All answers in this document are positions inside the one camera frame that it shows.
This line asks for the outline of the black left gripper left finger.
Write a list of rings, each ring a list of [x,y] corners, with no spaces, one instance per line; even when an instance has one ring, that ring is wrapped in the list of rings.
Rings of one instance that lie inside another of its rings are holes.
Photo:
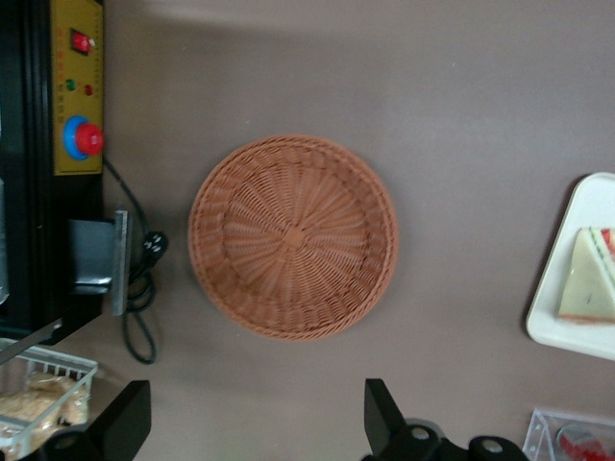
[[[149,380],[131,381],[85,429],[63,429],[29,460],[134,460],[151,431]]]

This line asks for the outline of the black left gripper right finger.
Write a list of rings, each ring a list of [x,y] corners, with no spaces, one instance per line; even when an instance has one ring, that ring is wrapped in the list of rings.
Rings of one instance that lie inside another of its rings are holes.
[[[380,378],[364,383],[364,431],[371,452],[363,460],[468,460],[466,449],[440,435],[430,422],[409,424]]]

